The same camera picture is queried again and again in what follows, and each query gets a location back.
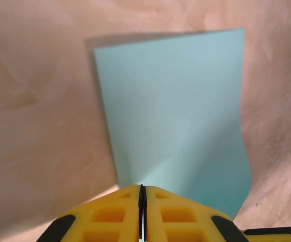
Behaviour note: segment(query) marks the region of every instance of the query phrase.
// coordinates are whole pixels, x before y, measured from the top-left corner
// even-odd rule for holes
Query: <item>square cutout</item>
[[[89,231],[85,234],[84,242],[118,242],[120,231]]]
[[[209,242],[200,230],[175,230],[167,229],[168,242]]]
[[[123,222],[124,208],[100,208],[93,214],[93,222]]]
[[[163,194],[163,193],[155,193],[155,197],[159,199],[167,199],[169,198],[168,195]]]
[[[119,198],[129,198],[131,196],[130,193],[123,193],[119,196]]]
[[[164,207],[161,217],[163,222],[196,222],[193,211],[187,207]]]

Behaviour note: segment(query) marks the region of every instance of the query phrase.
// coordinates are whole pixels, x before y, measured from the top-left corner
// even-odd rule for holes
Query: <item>folded paper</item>
[[[240,127],[244,35],[95,50],[121,187],[158,186],[236,215],[251,184]]]

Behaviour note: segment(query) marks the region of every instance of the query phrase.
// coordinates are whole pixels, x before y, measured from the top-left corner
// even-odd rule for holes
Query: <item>beige background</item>
[[[235,27],[253,176],[235,223],[291,225],[291,1],[0,0],[0,239],[34,241],[117,182],[93,47]]]

